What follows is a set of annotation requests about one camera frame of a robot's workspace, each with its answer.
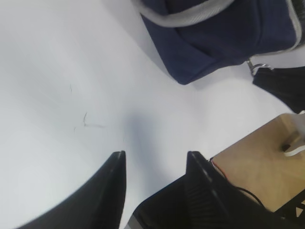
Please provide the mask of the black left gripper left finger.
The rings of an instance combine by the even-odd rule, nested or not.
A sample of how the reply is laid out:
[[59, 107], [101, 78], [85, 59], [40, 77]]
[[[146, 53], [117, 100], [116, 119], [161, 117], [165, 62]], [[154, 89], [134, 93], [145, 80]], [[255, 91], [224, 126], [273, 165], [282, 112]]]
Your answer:
[[126, 154], [114, 152], [76, 192], [23, 229], [117, 229], [126, 195]]

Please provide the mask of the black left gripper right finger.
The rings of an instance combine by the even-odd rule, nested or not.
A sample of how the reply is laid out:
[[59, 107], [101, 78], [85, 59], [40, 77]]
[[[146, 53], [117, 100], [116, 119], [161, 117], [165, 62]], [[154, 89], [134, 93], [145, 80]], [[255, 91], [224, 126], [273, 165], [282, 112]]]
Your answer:
[[132, 229], [296, 229], [240, 192], [199, 153], [188, 152], [186, 172], [143, 201]]

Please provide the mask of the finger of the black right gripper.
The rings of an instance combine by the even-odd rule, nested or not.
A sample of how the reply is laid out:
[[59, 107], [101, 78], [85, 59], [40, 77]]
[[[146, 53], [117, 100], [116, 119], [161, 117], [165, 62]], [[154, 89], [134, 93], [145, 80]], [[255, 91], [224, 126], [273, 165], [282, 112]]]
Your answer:
[[305, 68], [259, 68], [253, 84], [285, 103], [294, 113], [305, 109]]

